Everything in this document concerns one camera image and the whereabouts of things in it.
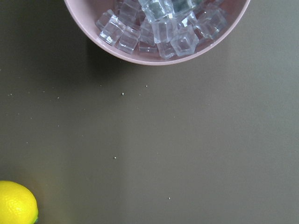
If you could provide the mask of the clear ice cube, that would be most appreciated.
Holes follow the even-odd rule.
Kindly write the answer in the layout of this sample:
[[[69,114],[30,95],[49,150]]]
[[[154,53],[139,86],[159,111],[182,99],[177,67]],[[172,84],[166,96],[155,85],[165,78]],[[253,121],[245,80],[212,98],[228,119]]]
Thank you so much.
[[[99,34],[99,38],[107,44],[114,46],[122,36],[126,25],[116,15],[112,15],[108,23]]]
[[[198,44],[199,38],[191,25],[178,29],[171,40],[177,56],[193,55]]]
[[[140,36],[140,30],[135,30],[129,26],[126,26],[117,44],[117,49],[130,55],[133,54]]]
[[[164,18],[150,22],[154,43],[170,42],[178,30],[178,21],[174,14],[168,14]]]

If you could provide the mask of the pink bowl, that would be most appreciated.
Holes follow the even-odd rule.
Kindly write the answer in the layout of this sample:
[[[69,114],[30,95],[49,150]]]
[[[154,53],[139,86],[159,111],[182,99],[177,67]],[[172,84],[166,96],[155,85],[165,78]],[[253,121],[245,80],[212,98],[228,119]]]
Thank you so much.
[[[84,34],[94,42],[94,46],[98,46],[107,53],[128,61],[131,63],[150,65],[150,66],[162,66],[171,65],[189,61],[197,58],[200,55],[208,52],[221,41],[223,41],[236,25],[241,20],[247,7],[249,6],[249,0],[225,0],[220,7],[225,10],[227,15],[227,26],[219,33],[219,35],[213,40],[207,40],[205,43],[197,46],[196,51],[190,56],[174,56],[170,59],[162,59],[158,53],[139,53],[134,50],[133,54],[127,54],[118,50],[116,47],[109,45],[105,41],[101,40],[98,35],[100,30],[96,27],[95,22],[101,16],[103,12],[111,9],[114,6],[113,0],[66,0],[65,4],[76,24],[84,32]]]

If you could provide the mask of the yellow lemon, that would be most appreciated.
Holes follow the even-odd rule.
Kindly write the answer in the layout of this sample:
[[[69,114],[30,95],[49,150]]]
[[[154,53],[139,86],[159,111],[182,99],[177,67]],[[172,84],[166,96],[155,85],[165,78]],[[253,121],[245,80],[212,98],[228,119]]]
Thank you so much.
[[[0,222],[2,224],[34,224],[38,220],[37,201],[26,187],[0,182]]]

